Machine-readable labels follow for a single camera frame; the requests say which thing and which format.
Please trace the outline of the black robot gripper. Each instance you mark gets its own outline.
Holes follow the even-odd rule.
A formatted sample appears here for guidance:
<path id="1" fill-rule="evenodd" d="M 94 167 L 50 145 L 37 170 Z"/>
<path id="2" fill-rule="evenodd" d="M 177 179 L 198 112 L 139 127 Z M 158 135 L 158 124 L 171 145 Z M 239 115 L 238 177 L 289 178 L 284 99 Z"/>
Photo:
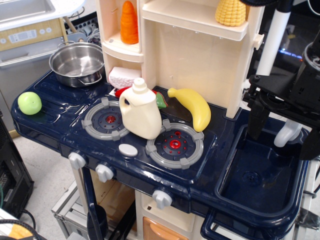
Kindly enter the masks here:
<path id="1" fill-rule="evenodd" d="M 312 128 L 304 140 L 299 159 L 320 155 L 320 35 L 308 44 L 297 73 L 252 75 L 243 100 L 250 107 L 248 134 L 257 140 L 270 113 Z"/>

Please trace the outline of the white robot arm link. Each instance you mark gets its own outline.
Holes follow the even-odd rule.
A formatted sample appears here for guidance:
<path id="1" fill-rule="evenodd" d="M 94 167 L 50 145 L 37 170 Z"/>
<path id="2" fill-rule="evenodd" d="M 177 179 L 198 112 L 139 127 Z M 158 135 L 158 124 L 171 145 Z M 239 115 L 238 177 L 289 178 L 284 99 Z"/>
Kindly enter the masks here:
<path id="1" fill-rule="evenodd" d="M 286 26 L 291 15 L 293 2 L 293 0 L 278 1 L 256 70 L 257 75 L 269 76 L 271 73 Z"/>

